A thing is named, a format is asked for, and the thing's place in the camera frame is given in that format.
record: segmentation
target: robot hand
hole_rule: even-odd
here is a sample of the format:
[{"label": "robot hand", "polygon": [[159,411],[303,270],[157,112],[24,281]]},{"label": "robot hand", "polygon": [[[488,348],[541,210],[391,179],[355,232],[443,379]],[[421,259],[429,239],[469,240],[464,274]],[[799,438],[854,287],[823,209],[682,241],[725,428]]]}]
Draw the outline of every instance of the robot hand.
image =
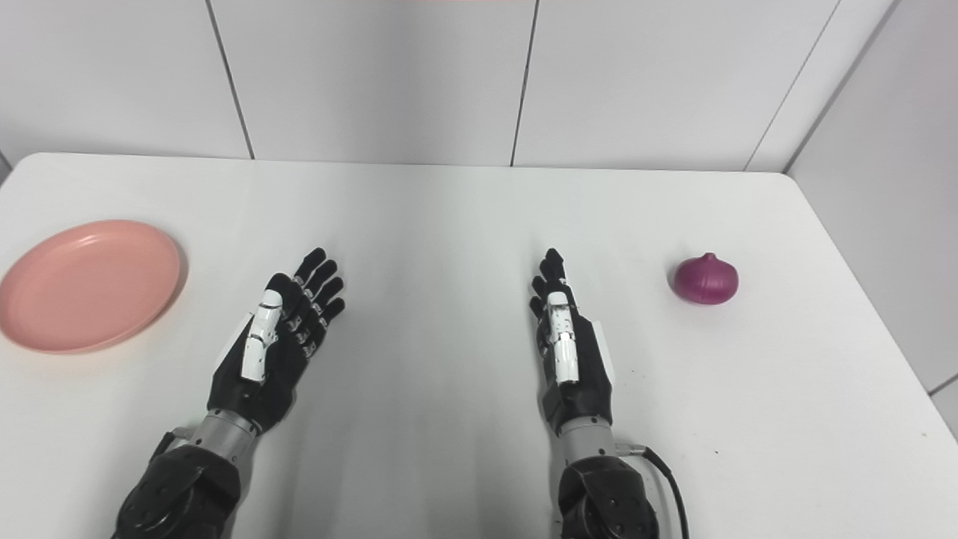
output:
[{"label": "robot hand", "polygon": [[228,410],[256,427],[272,429],[292,407],[293,390],[330,321],[346,303],[333,297],[343,280],[321,248],[307,255],[292,278],[269,280],[259,310],[239,334],[216,374],[209,410]]},{"label": "robot hand", "polygon": [[529,302],[539,321],[536,343],[548,385],[542,408],[556,434],[574,419],[597,417],[612,424],[612,384],[599,340],[592,322],[579,314],[562,262],[555,249],[546,252]]},{"label": "robot hand", "polygon": [[217,539],[240,501],[237,462],[289,411],[293,391],[346,304],[336,263],[315,249],[270,279],[256,314],[213,377],[209,413],[189,439],[167,433],[126,497],[115,539]]},{"label": "robot hand", "polygon": [[546,421],[559,437],[565,470],[559,480],[563,539],[657,539],[658,521],[642,476],[616,457],[612,384],[595,328],[579,314],[562,257],[546,252],[529,302],[539,321],[536,343],[548,388]]}]

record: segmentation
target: onion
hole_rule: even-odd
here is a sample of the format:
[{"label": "onion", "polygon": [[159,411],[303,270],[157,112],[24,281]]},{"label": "onion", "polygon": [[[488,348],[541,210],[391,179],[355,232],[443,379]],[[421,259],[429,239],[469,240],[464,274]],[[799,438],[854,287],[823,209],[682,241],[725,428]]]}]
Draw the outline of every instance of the onion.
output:
[{"label": "onion", "polygon": [[674,288],[680,297],[694,303],[718,305],[731,299],[739,289],[739,273],[715,253],[707,252],[678,265]]}]

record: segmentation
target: black cable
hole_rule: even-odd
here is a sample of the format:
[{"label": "black cable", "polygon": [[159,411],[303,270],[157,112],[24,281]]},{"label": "black cable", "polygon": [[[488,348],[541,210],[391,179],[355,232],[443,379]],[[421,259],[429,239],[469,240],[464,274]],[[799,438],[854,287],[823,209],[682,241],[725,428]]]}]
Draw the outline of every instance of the black cable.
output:
[{"label": "black cable", "polygon": [[682,539],[689,539],[689,519],[685,516],[685,502],[682,502],[682,493],[678,491],[678,482],[675,481],[672,470],[651,447],[646,447],[645,451],[642,452],[642,457],[649,461],[652,466],[655,466],[669,481],[672,495],[675,496],[675,507],[678,509],[678,523],[682,526]]}]

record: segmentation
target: pink plate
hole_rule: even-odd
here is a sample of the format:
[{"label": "pink plate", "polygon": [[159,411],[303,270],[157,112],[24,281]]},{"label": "pink plate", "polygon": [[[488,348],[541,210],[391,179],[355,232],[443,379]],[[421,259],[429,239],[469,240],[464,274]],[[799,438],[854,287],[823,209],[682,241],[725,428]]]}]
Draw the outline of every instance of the pink plate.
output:
[{"label": "pink plate", "polygon": [[176,291],[176,244],[135,221],[97,221],[32,248],[0,282],[0,330],[53,354],[88,352],[132,337]]}]

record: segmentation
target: white tile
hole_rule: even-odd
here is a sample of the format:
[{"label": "white tile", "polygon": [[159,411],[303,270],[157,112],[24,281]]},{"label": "white tile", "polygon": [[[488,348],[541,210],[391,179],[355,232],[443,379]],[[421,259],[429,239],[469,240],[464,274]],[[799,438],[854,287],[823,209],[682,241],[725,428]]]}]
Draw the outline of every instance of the white tile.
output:
[{"label": "white tile", "polygon": [[516,164],[742,170],[834,6],[542,2]]},{"label": "white tile", "polygon": [[781,172],[798,151],[892,0],[842,0],[746,170]]},{"label": "white tile", "polygon": [[790,171],[926,388],[958,372],[955,20],[901,2]]},{"label": "white tile", "polygon": [[197,0],[0,7],[0,148],[245,157]]},{"label": "white tile", "polygon": [[958,384],[952,383],[931,397],[951,432],[958,436]]},{"label": "white tile", "polygon": [[216,1],[257,158],[507,165],[535,2]]}]

